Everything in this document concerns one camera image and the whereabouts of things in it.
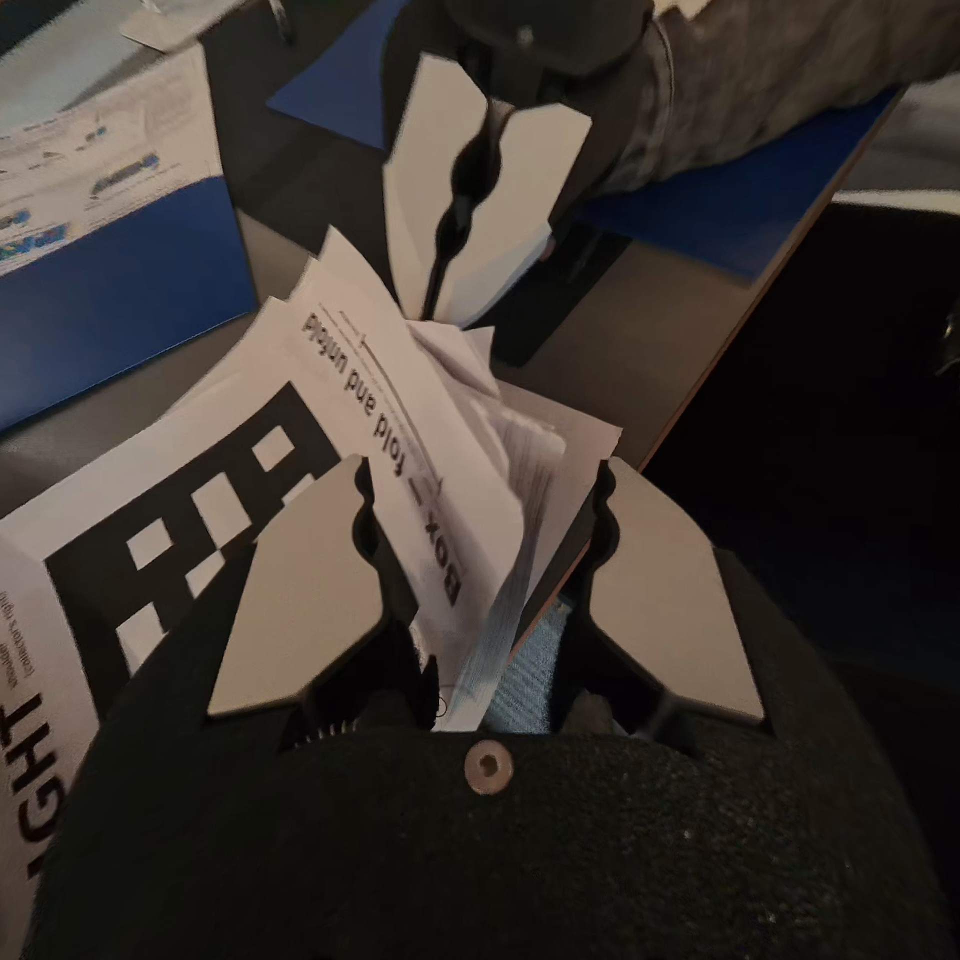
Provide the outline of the stack of printed paper sheets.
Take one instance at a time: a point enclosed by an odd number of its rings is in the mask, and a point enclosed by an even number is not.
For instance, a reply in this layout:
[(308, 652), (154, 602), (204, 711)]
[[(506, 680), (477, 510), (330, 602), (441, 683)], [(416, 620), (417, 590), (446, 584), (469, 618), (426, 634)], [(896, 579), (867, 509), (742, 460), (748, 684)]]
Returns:
[(502, 383), (487, 331), (409, 321), (330, 226), (287, 300), (288, 345), (331, 443), (369, 462), (378, 522), (438, 666), (438, 726), (475, 730), (530, 594), (622, 429)]

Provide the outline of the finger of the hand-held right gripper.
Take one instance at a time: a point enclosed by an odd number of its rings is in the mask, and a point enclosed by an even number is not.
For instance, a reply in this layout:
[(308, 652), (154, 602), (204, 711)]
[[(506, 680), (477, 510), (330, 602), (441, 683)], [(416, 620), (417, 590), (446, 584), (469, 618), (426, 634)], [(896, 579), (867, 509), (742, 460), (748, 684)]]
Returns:
[(405, 317), (424, 317), (437, 229), (453, 202), (454, 165), (485, 124), (487, 99), (455, 60), (422, 54), (387, 162), (390, 273)]
[(513, 111), (498, 141), (500, 171), (445, 268), (434, 320), (464, 329), (485, 315), (546, 248), (548, 218), (592, 120), (579, 111)]

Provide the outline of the printed instruction sheet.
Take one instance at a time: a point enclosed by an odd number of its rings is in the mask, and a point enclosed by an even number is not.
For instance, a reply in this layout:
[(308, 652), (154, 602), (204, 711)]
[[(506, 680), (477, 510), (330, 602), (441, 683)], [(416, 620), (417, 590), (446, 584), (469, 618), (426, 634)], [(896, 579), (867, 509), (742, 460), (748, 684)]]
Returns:
[(195, 42), (1, 137), (1, 275), (223, 174), (206, 55)]

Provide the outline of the grey desk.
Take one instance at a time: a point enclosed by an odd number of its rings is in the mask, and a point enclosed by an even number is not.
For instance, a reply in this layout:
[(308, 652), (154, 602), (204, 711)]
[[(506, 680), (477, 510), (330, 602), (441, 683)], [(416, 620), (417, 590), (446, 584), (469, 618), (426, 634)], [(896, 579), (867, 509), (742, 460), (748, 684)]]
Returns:
[[(777, 273), (752, 285), (646, 244), (616, 259), (524, 366), (498, 377), (623, 432), (644, 467), (743, 328), (769, 313), (786, 329), (753, 364), (774, 383), (822, 364), (869, 367), (903, 270), (882, 211), (831, 203)], [(878, 307), (870, 301), (878, 300)], [(161, 416), (241, 338), (242, 315), (2, 434), (2, 516)]]

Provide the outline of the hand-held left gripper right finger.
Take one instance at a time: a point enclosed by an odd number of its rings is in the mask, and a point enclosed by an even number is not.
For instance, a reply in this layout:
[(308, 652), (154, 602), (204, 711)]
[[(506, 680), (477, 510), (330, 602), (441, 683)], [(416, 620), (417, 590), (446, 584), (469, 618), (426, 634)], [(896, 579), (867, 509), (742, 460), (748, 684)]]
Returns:
[(745, 724), (765, 718), (714, 546), (621, 458), (606, 461), (617, 544), (592, 575), (588, 613), (613, 652), (668, 708)]

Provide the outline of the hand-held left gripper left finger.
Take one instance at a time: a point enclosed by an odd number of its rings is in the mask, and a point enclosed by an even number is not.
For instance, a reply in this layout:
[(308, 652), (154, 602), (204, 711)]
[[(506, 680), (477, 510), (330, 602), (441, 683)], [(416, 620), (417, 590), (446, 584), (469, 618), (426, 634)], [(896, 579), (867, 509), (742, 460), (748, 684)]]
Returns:
[(352, 454), (267, 524), (208, 701), (211, 719), (306, 702), (387, 614), (368, 460)]

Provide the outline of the blue cardboard box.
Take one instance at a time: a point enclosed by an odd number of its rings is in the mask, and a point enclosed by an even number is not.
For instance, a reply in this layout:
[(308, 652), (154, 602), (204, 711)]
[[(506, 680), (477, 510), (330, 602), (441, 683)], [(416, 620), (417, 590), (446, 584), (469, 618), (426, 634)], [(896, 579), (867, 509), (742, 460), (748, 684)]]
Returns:
[(255, 304), (224, 171), (1, 274), (2, 431)]

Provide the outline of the blue flat cardboard sheet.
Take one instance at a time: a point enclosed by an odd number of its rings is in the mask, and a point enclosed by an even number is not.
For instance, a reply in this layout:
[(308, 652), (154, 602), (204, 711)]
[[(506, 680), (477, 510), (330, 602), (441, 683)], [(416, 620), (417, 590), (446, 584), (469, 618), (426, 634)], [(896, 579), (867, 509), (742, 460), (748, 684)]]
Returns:
[[(269, 109), (382, 150), (380, 67), (407, 2), (373, 2)], [(897, 90), (825, 111), (735, 161), (587, 203), (579, 222), (758, 279), (866, 143)]]

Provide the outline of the marker-printed paper sheet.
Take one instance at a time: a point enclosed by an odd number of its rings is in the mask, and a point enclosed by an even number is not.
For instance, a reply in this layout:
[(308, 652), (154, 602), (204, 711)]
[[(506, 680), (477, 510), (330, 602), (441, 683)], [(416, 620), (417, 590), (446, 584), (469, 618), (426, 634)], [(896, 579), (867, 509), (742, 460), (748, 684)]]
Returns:
[(130, 679), (348, 456), (267, 301), (192, 395), (2, 520), (2, 939), (17, 956), (67, 794)]

